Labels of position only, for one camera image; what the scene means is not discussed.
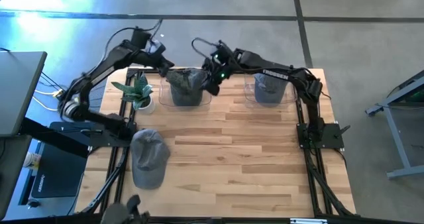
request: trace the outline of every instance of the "gray metal frame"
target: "gray metal frame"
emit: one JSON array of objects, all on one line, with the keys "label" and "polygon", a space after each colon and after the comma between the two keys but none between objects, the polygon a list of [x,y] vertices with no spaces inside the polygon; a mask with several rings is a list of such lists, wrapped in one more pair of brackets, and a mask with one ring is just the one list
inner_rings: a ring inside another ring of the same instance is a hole
[{"label": "gray metal frame", "polygon": [[404,88],[400,89],[399,91],[395,92],[394,94],[387,97],[385,100],[380,102],[379,104],[365,110],[365,113],[372,117],[379,111],[384,111],[384,114],[386,115],[387,122],[389,123],[390,130],[392,131],[392,135],[394,138],[394,141],[396,143],[397,151],[399,152],[403,168],[394,170],[392,172],[387,173],[387,177],[389,179],[395,178],[395,177],[401,177],[401,176],[408,176],[413,174],[422,174],[424,173],[424,165],[420,166],[414,166],[411,167],[411,164],[409,163],[408,157],[406,155],[405,149],[403,148],[403,143],[401,140],[401,137],[399,135],[399,130],[396,127],[395,121],[392,116],[392,112],[390,111],[390,108],[387,108],[390,106],[390,104],[398,99],[401,99],[405,95],[407,95],[409,92],[421,87],[424,85],[424,77],[419,78],[415,82],[405,86]]}]

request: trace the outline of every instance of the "wooden table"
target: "wooden table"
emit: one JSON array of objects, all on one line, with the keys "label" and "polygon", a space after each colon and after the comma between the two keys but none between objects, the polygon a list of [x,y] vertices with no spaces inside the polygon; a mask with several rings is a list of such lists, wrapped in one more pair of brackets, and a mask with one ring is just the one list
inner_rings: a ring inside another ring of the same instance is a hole
[{"label": "wooden table", "polygon": [[[311,71],[321,78],[328,94],[323,70]],[[109,76],[102,113],[119,112],[122,93],[111,82],[124,83],[126,73],[126,69],[119,70]],[[254,106],[246,100],[244,76],[234,75],[223,82],[219,96],[213,97],[207,108],[180,111],[158,102],[160,77],[148,74],[147,78],[154,86],[156,109],[151,115],[136,114],[135,121],[140,128],[157,129],[172,155],[164,183],[157,190],[134,186],[129,156],[122,202],[139,194],[139,209],[149,210],[153,216],[313,216],[305,159],[295,131],[294,102],[275,108]],[[286,91],[284,100],[293,99],[289,86]],[[321,116],[327,123],[334,121],[331,102],[323,95]],[[110,148],[100,148],[88,158],[76,211],[86,207],[103,185],[110,153]],[[334,150],[322,150],[322,154],[328,184],[354,213],[343,159]],[[317,192],[324,210],[321,189]]]}]

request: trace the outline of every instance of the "gray floor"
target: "gray floor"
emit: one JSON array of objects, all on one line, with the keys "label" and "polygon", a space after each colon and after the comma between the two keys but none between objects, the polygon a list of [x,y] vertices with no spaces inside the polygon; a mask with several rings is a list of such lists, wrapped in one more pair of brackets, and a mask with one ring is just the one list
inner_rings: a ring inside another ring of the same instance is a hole
[{"label": "gray floor", "polygon": [[[148,15],[279,15],[294,16],[293,0],[39,0],[0,1],[0,9],[42,9],[92,13]],[[423,17],[422,0],[300,0],[310,17]],[[0,18],[0,46],[12,50],[46,50],[44,72],[61,84],[94,66],[110,34],[147,20],[43,19],[34,15]],[[386,172],[401,162],[386,118],[369,118],[364,110],[424,66],[424,23],[306,23],[314,68],[324,68],[335,117],[352,128],[344,135],[348,174],[358,214],[365,217],[424,223],[424,175],[388,180]],[[198,66],[202,59],[189,42],[196,36],[223,39],[232,48],[255,51],[266,59],[304,66],[295,21],[167,20],[159,32],[166,57],[179,66]],[[112,42],[128,38],[120,34]],[[101,97],[102,89],[92,94]],[[43,97],[54,107],[55,101]],[[58,119],[31,104],[28,116],[44,124]],[[422,139],[406,142],[423,145]],[[413,157],[420,163],[423,156]],[[63,204],[68,211],[70,203]],[[32,215],[57,215],[45,209]]]}]

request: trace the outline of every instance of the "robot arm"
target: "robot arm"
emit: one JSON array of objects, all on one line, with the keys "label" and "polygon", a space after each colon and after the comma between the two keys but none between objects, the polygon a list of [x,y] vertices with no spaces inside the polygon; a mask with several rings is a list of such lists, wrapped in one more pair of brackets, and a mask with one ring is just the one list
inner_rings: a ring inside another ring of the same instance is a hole
[{"label": "robot arm", "polygon": [[206,58],[202,68],[208,71],[208,77],[203,83],[212,95],[218,95],[219,84],[229,79],[232,74],[265,74],[293,84],[297,94],[307,106],[309,125],[307,135],[311,141],[319,142],[323,136],[324,120],[319,116],[319,96],[323,84],[306,68],[294,68],[274,62],[269,62],[253,52],[236,49],[231,51],[227,45],[219,41],[211,58]]},{"label": "robot arm", "polygon": [[[163,57],[165,46],[158,41],[151,40],[150,37],[150,33],[141,28],[135,28],[131,41],[122,41],[99,65],[72,81],[70,88],[59,98],[60,116],[65,115],[73,121],[100,123],[117,138],[131,139],[132,132],[122,117],[115,114],[104,115],[89,110],[89,93],[93,87],[114,71],[129,67],[132,63],[150,66],[158,70],[161,76],[165,76],[174,64]],[[148,41],[150,41],[150,46],[145,49]],[[76,94],[79,95],[77,100],[72,98]]]}]

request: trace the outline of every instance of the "baseball cap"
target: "baseball cap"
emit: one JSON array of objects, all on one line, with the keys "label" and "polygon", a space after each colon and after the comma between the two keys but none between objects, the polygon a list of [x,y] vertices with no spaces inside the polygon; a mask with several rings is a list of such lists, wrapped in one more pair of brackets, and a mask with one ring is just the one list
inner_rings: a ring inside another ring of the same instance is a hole
[{"label": "baseball cap", "polygon": [[164,181],[170,150],[158,131],[143,129],[134,134],[130,144],[132,179],[138,188],[159,188]]}]

